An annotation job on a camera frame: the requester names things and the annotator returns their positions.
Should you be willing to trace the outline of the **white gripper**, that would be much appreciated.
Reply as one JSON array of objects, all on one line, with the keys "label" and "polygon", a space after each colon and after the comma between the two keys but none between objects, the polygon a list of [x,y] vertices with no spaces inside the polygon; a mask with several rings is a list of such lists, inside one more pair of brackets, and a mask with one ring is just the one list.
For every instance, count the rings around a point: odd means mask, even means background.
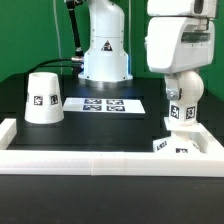
[{"label": "white gripper", "polygon": [[149,70],[165,74],[170,101],[181,98],[176,72],[208,65],[214,56],[215,27],[212,21],[189,17],[153,17],[146,37]]}]

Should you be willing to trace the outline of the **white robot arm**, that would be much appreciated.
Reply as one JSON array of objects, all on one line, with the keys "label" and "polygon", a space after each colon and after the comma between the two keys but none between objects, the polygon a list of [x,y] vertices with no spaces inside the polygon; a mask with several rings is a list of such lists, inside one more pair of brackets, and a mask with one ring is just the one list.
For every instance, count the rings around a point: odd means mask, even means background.
[{"label": "white robot arm", "polygon": [[[145,38],[147,64],[163,73],[170,101],[199,100],[204,87],[195,71],[213,60],[219,0],[148,0],[151,17]],[[87,0],[90,48],[84,56],[84,78],[120,82],[127,77],[123,50],[124,13],[109,0]]]}]

